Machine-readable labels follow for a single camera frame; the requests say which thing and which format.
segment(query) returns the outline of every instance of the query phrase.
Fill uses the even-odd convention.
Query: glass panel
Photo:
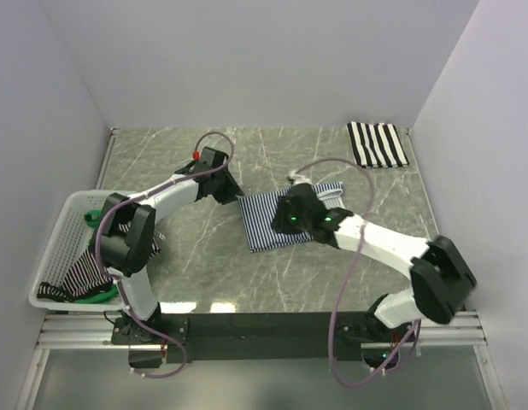
[[[361,363],[339,364],[351,380]],[[160,372],[171,369],[163,366]],[[35,409],[490,410],[471,347],[422,355],[367,386],[339,386],[324,359],[196,362],[165,380],[131,374],[125,350],[52,351]]]

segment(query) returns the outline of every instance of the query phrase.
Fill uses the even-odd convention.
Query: black and white striped cloth
[[[251,252],[281,248],[312,240],[311,235],[306,232],[296,235],[285,235],[272,229],[272,221],[278,206],[278,199],[280,196],[285,195],[288,190],[289,188],[285,188],[266,194],[241,196],[238,198]],[[327,208],[344,208],[342,182],[317,184],[314,185],[314,190]]]
[[[121,231],[127,232],[129,224],[120,225],[119,228]],[[160,251],[161,249],[154,238],[150,257],[158,255]],[[109,291],[111,286],[112,281],[99,272],[95,256],[89,249],[86,249],[68,269],[62,283],[53,285],[42,282],[38,287],[37,298],[51,299],[55,302],[73,302]]]
[[[392,124],[348,123],[355,162],[360,167],[407,167],[408,158]]]

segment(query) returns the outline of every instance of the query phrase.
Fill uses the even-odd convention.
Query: robotic arm
[[[158,190],[161,186],[180,180],[186,175],[202,173],[222,165],[227,154],[205,147],[201,156],[186,167],[179,169],[170,179],[143,193],[123,196],[114,193],[103,205],[106,214],[114,205],[129,198]],[[101,255],[109,274],[121,278],[123,290],[132,311],[143,321],[150,320],[156,313],[159,316],[159,303],[150,288],[146,264],[150,260],[151,243],[155,224],[183,206],[212,195],[220,204],[234,202],[243,192],[228,171],[227,167],[205,177],[188,179],[172,184],[160,193],[146,196],[120,208],[109,220],[101,237]],[[119,229],[120,224],[130,223],[129,232]],[[97,230],[91,239],[91,249],[96,245]]]
[[[343,208],[326,209],[311,185],[293,185],[279,198],[272,227],[277,232],[309,232],[319,243],[356,251],[364,226],[362,254],[392,267],[411,281],[409,289],[381,296],[367,311],[367,333],[384,333],[428,318],[446,325],[477,284],[469,267],[446,237],[410,237],[365,221]]]

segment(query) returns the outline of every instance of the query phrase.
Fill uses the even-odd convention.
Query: marble surface
[[[191,158],[208,128],[122,129],[112,148],[103,188],[146,190]],[[222,129],[235,141],[230,170],[246,195],[286,186],[286,175],[311,160],[353,158],[345,127]],[[411,165],[372,170],[376,201],[369,220],[414,236],[434,237],[437,228],[406,132],[401,141]],[[228,150],[213,136],[207,144]],[[364,210],[366,180],[348,166],[326,163],[307,175],[315,183],[343,181],[343,201]],[[158,224],[167,237],[149,263],[152,289],[166,312],[330,311],[353,254],[318,243],[250,253],[237,203],[205,198]],[[363,257],[344,293],[342,310],[366,310],[384,293],[407,287],[392,269]]]

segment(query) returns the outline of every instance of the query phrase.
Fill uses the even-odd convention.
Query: blue striped cloth
[[[278,206],[278,199],[285,195],[288,190],[289,188],[285,188],[266,194],[240,196],[238,198],[251,252],[282,248],[312,240],[311,235],[307,232],[285,235],[277,233],[271,227]],[[327,208],[343,208],[342,182],[317,184],[314,185],[314,190]]]

